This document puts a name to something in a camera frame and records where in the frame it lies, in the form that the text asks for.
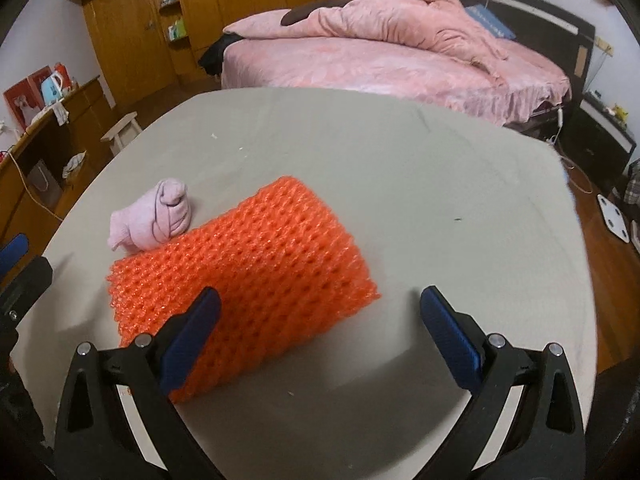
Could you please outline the small white stool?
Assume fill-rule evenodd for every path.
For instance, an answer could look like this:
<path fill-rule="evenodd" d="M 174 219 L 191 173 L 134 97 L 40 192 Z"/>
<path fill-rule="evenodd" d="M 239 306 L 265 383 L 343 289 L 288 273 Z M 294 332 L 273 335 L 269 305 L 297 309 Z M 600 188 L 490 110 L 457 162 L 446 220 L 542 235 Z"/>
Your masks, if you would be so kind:
<path fill-rule="evenodd" d="M 137 121 L 137 116 L 138 114 L 136 112 L 122 116 L 122 118 L 102 136 L 101 142 L 106 143 L 110 147 L 114 156 L 117 156 L 129 143 L 142 133 L 142 128 Z"/>

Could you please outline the pink rolled sock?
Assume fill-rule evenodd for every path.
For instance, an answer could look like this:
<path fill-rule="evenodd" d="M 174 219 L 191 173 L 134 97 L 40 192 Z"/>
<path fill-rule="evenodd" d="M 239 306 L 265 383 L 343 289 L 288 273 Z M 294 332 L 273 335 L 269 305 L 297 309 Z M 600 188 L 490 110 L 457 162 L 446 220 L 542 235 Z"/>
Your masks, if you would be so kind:
<path fill-rule="evenodd" d="M 131 205 L 111 214 L 107 246 L 114 252 L 148 252 L 185 233 L 192 207 L 186 184 L 174 178 L 160 180 Z"/>

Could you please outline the dark wooden headboard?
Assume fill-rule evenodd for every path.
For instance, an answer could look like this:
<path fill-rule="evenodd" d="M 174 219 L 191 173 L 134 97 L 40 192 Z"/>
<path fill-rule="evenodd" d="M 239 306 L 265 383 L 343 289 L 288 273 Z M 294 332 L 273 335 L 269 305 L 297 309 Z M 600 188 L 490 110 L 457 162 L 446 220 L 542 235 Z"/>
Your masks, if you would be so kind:
<path fill-rule="evenodd" d="M 515 34 L 515 41 L 555 63 L 568 78 L 572 98 L 584 93 L 596 29 L 593 24 L 544 0 L 460 0 L 481 4 Z"/>

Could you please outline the plaid bag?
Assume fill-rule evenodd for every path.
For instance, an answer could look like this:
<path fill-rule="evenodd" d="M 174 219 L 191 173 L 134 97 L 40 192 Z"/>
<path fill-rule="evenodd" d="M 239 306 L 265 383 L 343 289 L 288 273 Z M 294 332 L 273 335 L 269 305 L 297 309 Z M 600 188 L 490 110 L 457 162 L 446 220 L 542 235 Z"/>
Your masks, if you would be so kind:
<path fill-rule="evenodd" d="M 630 206 L 640 205 L 640 159 L 629 166 L 629 180 L 625 188 L 624 202 Z"/>

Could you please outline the light blue kettle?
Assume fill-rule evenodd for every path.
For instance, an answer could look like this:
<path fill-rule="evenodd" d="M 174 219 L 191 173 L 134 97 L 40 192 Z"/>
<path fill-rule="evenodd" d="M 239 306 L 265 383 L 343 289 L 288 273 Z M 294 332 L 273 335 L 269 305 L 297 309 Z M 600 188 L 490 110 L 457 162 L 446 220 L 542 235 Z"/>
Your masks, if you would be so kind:
<path fill-rule="evenodd" d="M 43 103 L 50 106 L 63 97 L 63 77 L 58 72 L 53 72 L 40 86 Z"/>

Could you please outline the red gift bag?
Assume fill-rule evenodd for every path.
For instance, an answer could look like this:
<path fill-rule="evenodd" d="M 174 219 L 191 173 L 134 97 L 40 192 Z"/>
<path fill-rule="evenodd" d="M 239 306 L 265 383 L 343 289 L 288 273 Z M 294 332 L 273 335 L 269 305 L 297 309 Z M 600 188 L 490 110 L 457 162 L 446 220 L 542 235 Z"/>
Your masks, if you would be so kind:
<path fill-rule="evenodd" d="M 37 114 L 47 108 L 43 103 L 40 86 L 53 72 L 58 72 L 63 77 L 64 98 L 66 93 L 72 90 L 73 81 L 62 63 L 56 63 L 53 67 L 44 66 L 3 92 L 6 104 L 8 104 L 10 112 L 17 121 L 18 128 L 21 130 L 25 131 L 32 124 Z"/>

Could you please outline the wooden sideboard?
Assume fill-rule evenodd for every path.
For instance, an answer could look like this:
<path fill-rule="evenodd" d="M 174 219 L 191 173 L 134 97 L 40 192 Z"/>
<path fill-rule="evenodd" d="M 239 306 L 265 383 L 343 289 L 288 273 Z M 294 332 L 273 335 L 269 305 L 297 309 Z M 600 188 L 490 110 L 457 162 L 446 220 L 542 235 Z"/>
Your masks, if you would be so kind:
<path fill-rule="evenodd" d="M 117 120 L 98 78 L 63 100 L 60 125 L 47 112 L 1 162 L 1 243 L 24 234 L 30 252 L 43 252 L 66 214 L 113 159 L 102 141 Z"/>

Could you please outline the blue pillow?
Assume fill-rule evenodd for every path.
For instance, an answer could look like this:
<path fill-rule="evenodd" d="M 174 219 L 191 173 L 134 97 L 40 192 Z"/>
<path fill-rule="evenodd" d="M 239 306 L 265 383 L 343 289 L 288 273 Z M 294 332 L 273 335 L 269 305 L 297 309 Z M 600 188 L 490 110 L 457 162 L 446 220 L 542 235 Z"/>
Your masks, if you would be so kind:
<path fill-rule="evenodd" d="M 484 29 L 490 32 L 495 38 L 506 40 L 514 40 L 516 38 L 514 32 L 500 21 L 487 6 L 474 4 L 474 6 L 466 6 L 464 10 L 470 18 L 477 21 L 478 24 L 482 25 Z"/>

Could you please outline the yellow plush toy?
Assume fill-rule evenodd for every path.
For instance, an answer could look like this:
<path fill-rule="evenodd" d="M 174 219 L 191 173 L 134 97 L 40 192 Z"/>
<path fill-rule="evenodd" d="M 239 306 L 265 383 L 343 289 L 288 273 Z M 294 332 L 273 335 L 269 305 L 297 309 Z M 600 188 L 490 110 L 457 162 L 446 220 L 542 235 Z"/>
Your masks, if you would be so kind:
<path fill-rule="evenodd" d="M 615 104 L 612 107 L 612 112 L 614 117 L 617 120 L 619 120 L 623 124 L 626 124 L 629 113 L 623 107 L 619 106 L 618 104 Z"/>

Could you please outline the black clothes on bed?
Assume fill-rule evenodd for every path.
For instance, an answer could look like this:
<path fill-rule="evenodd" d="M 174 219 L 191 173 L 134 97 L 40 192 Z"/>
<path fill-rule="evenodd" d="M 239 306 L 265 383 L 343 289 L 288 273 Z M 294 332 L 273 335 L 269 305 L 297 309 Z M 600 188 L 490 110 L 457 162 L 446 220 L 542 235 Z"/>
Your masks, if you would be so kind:
<path fill-rule="evenodd" d="M 231 34 L 222 34 L 198 59 L 198 65 L 201 66 L 208 76 L 220 76 L 224 67 L 224 51 L 243 37 L 232 32 Z"/>

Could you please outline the pink duvet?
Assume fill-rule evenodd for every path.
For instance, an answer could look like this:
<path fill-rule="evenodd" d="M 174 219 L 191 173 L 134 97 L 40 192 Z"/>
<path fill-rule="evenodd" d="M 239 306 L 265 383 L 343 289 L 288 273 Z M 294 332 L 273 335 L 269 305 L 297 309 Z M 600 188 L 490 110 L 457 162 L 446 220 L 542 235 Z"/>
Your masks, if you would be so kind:
<path fill-rule="evenodd" d="M 292 25 L 285 10 L 236 21 L 226 34 L 246 39 L 349 38 L 388 42 L 431 51 L 476 66 L 498 78 L 498 63 L 509 57 L 497 38 L 466 13 L 460 0 L 352 0 L 324 6 Z"/>

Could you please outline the black white nightstand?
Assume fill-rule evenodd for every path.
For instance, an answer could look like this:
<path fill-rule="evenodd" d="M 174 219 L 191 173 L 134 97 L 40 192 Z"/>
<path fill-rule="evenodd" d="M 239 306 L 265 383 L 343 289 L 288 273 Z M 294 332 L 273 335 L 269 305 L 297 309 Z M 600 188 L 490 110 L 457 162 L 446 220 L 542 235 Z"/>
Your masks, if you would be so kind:
<path fill-rule="evenodd" d="M 608 194 L 631 161 L 637 142 L 600 100 L 584 93 L 562 128 L 559 146 L 593 184 Z"/>

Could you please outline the orange foam net sleeve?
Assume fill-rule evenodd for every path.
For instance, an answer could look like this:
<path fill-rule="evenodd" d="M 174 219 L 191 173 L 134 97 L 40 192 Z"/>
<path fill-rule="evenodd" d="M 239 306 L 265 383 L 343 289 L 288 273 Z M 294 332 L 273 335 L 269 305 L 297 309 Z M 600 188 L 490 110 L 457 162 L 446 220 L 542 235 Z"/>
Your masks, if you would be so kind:
<path fill-rule="evenodd" d="M 331 208 L 282 177 L 161 248 L 116 261 L 107 277 L 120 342 L 156 334 L 206 286 L 220 318 L 189 376 L 188 402 L 306 344 L 378 299 L 366 260 Z"/>

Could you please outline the white bathroom scale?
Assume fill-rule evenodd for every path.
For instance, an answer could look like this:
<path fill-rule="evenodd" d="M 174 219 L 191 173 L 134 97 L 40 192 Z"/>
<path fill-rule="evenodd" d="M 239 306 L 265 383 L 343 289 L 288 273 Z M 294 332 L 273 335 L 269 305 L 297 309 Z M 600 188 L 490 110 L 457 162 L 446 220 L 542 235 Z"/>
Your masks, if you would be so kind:
<path fill-rule="evenodd" d="M 628 244 L 630 236 L 620 210 L 602 194 L 597 195 L 597 203 L 606 228 L 619 240 Z"/>

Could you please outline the brown cushion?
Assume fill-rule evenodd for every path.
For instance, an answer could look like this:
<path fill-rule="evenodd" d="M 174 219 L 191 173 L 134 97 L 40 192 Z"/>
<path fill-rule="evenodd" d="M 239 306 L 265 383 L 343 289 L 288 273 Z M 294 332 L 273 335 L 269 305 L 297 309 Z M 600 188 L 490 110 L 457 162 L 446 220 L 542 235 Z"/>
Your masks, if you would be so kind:
<path fill-rule="evenodd" d="M 350 0 L 317 0 L 311 3 L 305 3 L 302 6 L 296 6 L 292 10 L 289 10 L 287 14 L 284 14 L 281 18 L 281 26 L 291 26 L 305 18 L 314 12 L 314 10 L 325 8 L 342 8 L 350 3 Z"/>

